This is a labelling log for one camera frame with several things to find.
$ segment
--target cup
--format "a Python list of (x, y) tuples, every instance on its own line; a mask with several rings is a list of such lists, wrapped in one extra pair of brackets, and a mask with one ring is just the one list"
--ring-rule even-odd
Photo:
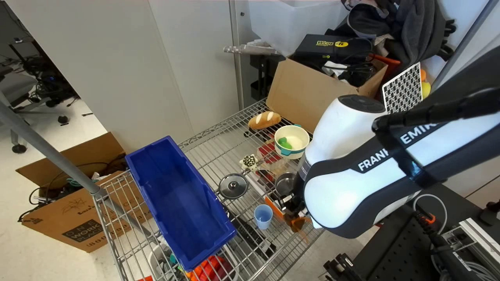
[(309, 145), (311, 137), (306, 129), (297, 124), (281, 126), (275, 132), (275, 149), (284, 159), (299, 159)]
[(253, 219), (261, 230), (267, 229), (272, 219), (272, 209), (267, 204), (259, 204), (253, 209)]

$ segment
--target metal pole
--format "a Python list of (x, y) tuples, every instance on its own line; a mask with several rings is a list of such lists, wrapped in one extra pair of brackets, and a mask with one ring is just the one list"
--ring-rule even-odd
[[(233, 45), (239, 45), (239, 23), (236, 15), (236, 0), (228, 0), (230, 6), (230, 26), (231, 26), (231, 40)], [(241, 56), (233, 52), (234, 59), (234, 73), (236, 73), (236, 91), (238, 91), (238, 106), (242, 109), (245, 106), (245, 95), (244, 95), (244, 77), (242, 77), (242, 63)]]
[(92, 196), (106, 198), (105, 204), (119, 216), (124, 216), (131, 226), (138, 227), (145, 237), (152, 237), (152, 232), (138, 223), (133, 216), (128, 216), (125, 210), (116, 204), (106, 193), (100, 188), (89, 176), (78, 170), (69, 159), (66, 159), (58, 149), (55, 149), (44, 137), (30, 127), (30, 124), (14, 113), (9, 107), (0, 102), (0, 121), (16, 131), (20, 137), (36, 146), (42, 154), (47, 155), (55, 165), (58, 165), (64, 173), (78, 180), (84, 188), (91, 191)]

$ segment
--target shelf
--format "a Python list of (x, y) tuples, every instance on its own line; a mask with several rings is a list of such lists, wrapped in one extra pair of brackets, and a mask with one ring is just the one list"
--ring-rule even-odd
[[(258, 134), (247, 129), (247, 121), (263, 110), (266, 110), (264, 101), (255, 102), (219, 124), (180, 143), (186, 155), (216, 191), (219, 180), (224, 176), (244, 171), (239, 163), (244, 155), (256, 154), (258, 148), (272, 138), (274, 129), (277, 127), (259, 131)], [(274, 157), (274, 154), (261, 154), (261, 157), (264, 159), (261, 166), (267, 166), (267, 157)], [(295, 162), (281, 160), (281, 163), (283, 168), (295, 168)], [(272, 219), (269, 229), (256, 229), (253, 223), (253, 209), (264, 202), (263, 193), (258, 191), (258, 188), (274, 191), (272, 188), (266, 188), (266, 184), (269, 182), (253, 182), (253, 187), (249, 187), (238, 199), (225, 199), (217, 193), (220, 202), (227, 207), (238, 234), (216, 254), (217, 262), (208, 262), (208, 266), (211, 268), (222, 263), (217, 266), (219, 271), (208, 269), (203, 271), (205, 274), (217, 271), (219, 279), (224, 281), (280, 279), (320, 235), (322, 230), (313, 229), (309, 221), (306, 221), (299, 232), (294, 232), (289, 224), (277, 216)], [(156, 281), (189, 279), (178, 265), (163, 262), (163, 269), (156, 269), (158, 266), (152, 265), (159, 260), (167, 260), (169, 257), (164, 254), (166, 248), (163, 248), (156, 249), (161, 254), (150, 262), (155, 248), (164, 244), (159, 243), (163, 237), (155, 219), (150, 218), (142, 223), (142, 226), (152, 232), (152, 235), (147, 237), (138, 229), (130, 229), (124, 216), (116, 216), (114, 212), (105, 207), (103, 201), (106, 198), (114, 198), (120, 205), (127, 205), (127, 213), (133, 218), (144, 221), (150, 216), (142, 198), (133, 191), (134, 184), (131, 174), (124, 171), (113, 180), (105, 182), (103, 187), (106, 188), (108, 196), (94, 198), (94, 201), (122, 279), (138, 281), (150, 274), (153, 274)]]

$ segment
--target sticker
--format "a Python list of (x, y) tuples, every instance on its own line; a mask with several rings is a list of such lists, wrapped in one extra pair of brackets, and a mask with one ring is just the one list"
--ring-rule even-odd
[(317, 46), (331, 46), (333, 42), (331, 40), (316, 40)]
[(345, 48), (345, 46), (349, 46), (349, 42), (347, 42), (347, 40), (336, 40), (336, 42), (334, 42), (334, 46), (338, 46), (338, 48)]
[(63, 235), (77, 240), (77, 241), (84, 241), (92, 235), (97, 235), (103, 230), (102, 224), (95, 219), (88, 219), (81, 224), (78, 224), (74, 229), (69, 229), (66, 232), (63, 232)]

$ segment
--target grid pattern patch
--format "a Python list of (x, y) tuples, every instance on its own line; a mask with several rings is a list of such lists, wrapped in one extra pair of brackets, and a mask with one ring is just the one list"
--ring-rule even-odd
[(388, 112), (400, 112), (414, 107), (422, 101), (420, 62), (411, 65), (383, 87), (383, 98)]

